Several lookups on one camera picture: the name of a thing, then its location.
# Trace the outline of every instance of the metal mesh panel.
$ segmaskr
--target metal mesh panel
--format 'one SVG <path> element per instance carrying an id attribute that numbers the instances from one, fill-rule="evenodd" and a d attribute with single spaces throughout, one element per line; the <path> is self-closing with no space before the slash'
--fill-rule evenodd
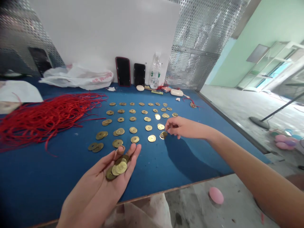
<path id="1" fill-rule="evenodd" d="M 0 8 L 0 73 L 11 69 L 40 76 L 28 47 L 44 49 L 53 67 L 64 63 L 27 0 L 10 0 Z"/>
<path id="2" fill-rule="evenodd" d="M 181 10 L 165 83 L 200 90 L 249 1 L 171 1 Z"/>

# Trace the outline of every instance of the white plastic bag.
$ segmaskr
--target white plastic bag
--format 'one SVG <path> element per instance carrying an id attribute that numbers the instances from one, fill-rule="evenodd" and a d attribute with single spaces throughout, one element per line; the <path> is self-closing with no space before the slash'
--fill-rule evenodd
<path id="1" fill-rule="evenodd" d="M 113 72 L 92 64 L 73 64 L 71 68 L 57 67 L 43 74 L 39 82 L 59 87 L 80 87 L 96 90 L 109 87 L 113 81 Z"/>

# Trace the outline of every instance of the black phone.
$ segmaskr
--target black phone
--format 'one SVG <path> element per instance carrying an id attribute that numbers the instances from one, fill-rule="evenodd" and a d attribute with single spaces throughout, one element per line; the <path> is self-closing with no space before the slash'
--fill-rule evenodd
<path id="1" fill-rule="evenodd" d="M 120 86 L 131 86 L 130 60 L 124 57 L 116 57 L 116 70 L 118 84 Z"/>
<path id="2" fill-rule="evenodd" d="M 145 86 L 146 66 L 144 64 L 134 63 L 134 85 Z"/>

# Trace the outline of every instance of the green wall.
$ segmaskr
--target green wall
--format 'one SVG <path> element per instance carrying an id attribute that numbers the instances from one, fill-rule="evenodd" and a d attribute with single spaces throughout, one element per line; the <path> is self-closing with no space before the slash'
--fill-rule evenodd
<path id="1" fill-rule="evenodd" d="M 246 62 L 246 59 L 258 44 L 270 47 L 275 41 L 301 43 L 303 40 L 303 0 L 262 0 L 211 85 L 237 86 L 254 66 L 254 63 Z"/>

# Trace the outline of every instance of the pink egg-shaped object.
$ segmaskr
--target pink egg-shaped object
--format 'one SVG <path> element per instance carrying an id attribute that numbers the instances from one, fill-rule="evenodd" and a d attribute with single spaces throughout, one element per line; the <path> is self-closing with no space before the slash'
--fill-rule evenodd
<path id="1" fill-rule="evenodd" d="M 211 199 L 217 204 L 222 204 L 224 202 L 223 194 L 216 187 L 211 187 L 209 189 L 209 195 L 210 195 Z"/>
<path id="2" fill-rule="evenodd" d="M 275 141 L 278 143 L 278 142 L 285 142 L 286 140 L 286 136 L 285 135 L 277 135 L 275 136 Z"/>
<path id="3" fill-rule="evenodd" d="M 280 148 L 280 149 L 287 149 L 289 146 L 286 144 L 286 143 L 284 143 L 284 142 L 277 142 L 276 144 L 275 144 L 278 148 Z"/>

